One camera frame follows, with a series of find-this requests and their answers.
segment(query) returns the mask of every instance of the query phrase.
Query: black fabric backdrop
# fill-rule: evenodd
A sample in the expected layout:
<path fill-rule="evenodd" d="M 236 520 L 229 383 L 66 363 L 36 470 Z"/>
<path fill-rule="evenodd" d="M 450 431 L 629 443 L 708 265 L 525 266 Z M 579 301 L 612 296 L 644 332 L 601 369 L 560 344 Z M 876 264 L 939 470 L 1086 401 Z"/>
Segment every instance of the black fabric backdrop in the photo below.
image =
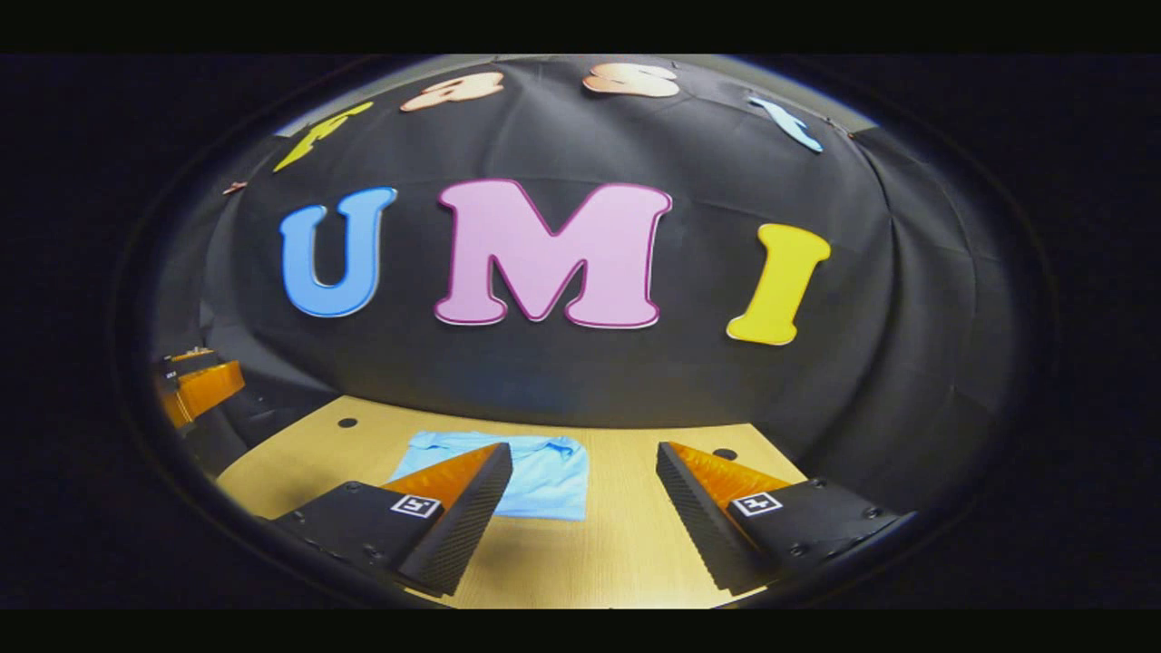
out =
<path fill-rule="evenodd" d="M 933 504 L 1002 432 L 996 417 L 1027 372 L 1009 260 L 1019 243 L 1005 251 L 997 236 L 1016 232 L 1005 224 L 1014 216 L 986 192 L 953 188 L 922 151 L 882 129 L 851 139 L 787 105 L 823 144 L 816 155 L 748 101 L 753 88 L 713 71 L 679 65 L 672 98 L 585 91 L 589 69 L 612 60 L 675 70 L 651 57 L 491 63 L 372 98 L 373 107 L 277 173 L 309 127 L 260 141 L 210 184 L 247 187 L 211 192 L 189 236 L 173 239 L 159 288 L 187 292 L 160 309 L 158 342 L 170 349 L 156 356 L 180 340 L 165 332 L 176 314 L 187 339 L 201 316 L 199 344 L 240 360 L 258 382 L 226 404 L 251 444 L 334 393 L 529 424 L 755 423 L 808 474 L 899 511 Z M 482 71 L 503 72 L 504 91 L 398 110 L 426 86 Z M 673 208 L 652 259 L 658 323 L 630 331 L 570 323 L 562 308 L 583 271 L 545 322 L 515 309 L 483 328 L 437 320 L 453 228 L 437 198 L 479 178 L 519 181 L 554 230 L 601 184 L 669 193 Z M 399 192 L 383 216 L 376 295 L 342 318 L 298 311 L 282 287 L 281 220 L 309 204 L 330 208 L 316 265 L 319 280 L 337 282 L 345 225 L 334 206 L 372 186 Z M 798 311 L 798 338 L 780 347 L 726 335 L 760 275 L 764 223 L 806 229 L 832 249 Z M 188 292 L 200 277 L 202 292 Z M 170 278 L 181 280 L 174 290 Z M 497 296 L 514 307 L 493 278 Z"/>

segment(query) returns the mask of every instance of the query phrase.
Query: yellow letter i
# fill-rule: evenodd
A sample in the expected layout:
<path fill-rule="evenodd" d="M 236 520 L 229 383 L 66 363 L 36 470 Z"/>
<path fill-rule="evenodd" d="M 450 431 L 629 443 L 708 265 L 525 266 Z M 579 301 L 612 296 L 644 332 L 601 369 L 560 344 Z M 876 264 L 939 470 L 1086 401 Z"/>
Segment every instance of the yellow letter i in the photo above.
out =
<path fill-rule="evenodd" d="M 798 335 L 794 314 L 815 265 L 830 258 L 830 245 L 809 231 L 786 224 L 763 224 L 758 239 L 766 247 L 758 289 L 745 313 L 730 320 L 726 333 L 735 340 L 785 345 Z"/>

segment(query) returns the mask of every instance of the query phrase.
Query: light blue shirt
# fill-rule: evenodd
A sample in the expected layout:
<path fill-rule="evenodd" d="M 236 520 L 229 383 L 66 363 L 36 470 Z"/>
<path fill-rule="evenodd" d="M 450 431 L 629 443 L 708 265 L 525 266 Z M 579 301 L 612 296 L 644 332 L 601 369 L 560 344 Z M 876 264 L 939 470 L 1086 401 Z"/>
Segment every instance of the light blue shirt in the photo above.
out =
<path fill-rule="evenodd" d="M 496 515 L 584 521 L 589 452 L 572 438 L 420 431 L 390 481 L 496 443 L 507 443 L 512 450 L 512 479 Z"/>

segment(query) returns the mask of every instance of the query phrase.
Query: blue letter u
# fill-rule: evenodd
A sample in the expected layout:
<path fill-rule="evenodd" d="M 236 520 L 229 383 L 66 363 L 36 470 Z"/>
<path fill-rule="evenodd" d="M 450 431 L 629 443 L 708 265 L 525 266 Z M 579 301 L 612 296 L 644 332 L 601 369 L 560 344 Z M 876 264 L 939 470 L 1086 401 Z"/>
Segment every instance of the blue letter u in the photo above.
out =
<path fill-rule="evenodd" d="M 315 228 L 326 217 L 326 208 L 307 207 L 282 221 L 282 282 L 298 310 L 315 317 L 342 317 L 367 306 L 378 287 L 382 211 L 396 195 L 395 188 L 368 188 L 339 202 L 339 213 L 347 216 L 347 270 L 333 286 L 324 286 L 315 274 Z"/>

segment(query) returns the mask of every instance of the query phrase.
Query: orange object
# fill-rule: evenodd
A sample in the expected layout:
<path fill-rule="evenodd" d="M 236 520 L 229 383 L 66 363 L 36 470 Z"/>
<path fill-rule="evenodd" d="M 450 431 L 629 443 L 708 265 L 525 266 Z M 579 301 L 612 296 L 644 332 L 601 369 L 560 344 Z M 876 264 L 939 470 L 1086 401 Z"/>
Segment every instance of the orange object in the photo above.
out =
<path fill-rule="evenodd" d="M 493 444 L 469 451 L 380 487 L 391 491 L 438 498 L 444 504 L 446 515 L 498 446 L 499 444 Z"/>
<path fill-rule="evenodd" d="M 187 351 L 186 353 L 172 357 L 170 360 L 176 363 L 179 360 L 186 360 L 187 358 L 194 358 L 196 356 L 205 356 L 208 353 L 214 353 L 214 350 Z"/>
<path fill-rule="evenodd" d="M 161 407 L 174 426 L 185 426 L 246 386 L 237 360 L 178 376 L 176 392 L 161 393 Z"/>
<path fill-rule="evenodd" d="M 709 494 L 709 497 L 717 504 L 717 508 L 721 508 L 726 516 L 729 516 L 726 508 L 735 498 L 742 498 L 743 496 L 750 496 L 759 491 L 772 491 L 791 485 L 781 479 L 756 472 L 744 465 L 731 462 L 704 451 L 698 451 L 675 442 L 669 443 L 669 445 L 673 447 L 673 451 L 685 462 L 686 468 L 690 469 L 693 478 L 698 480 L 698 483 Z"/>

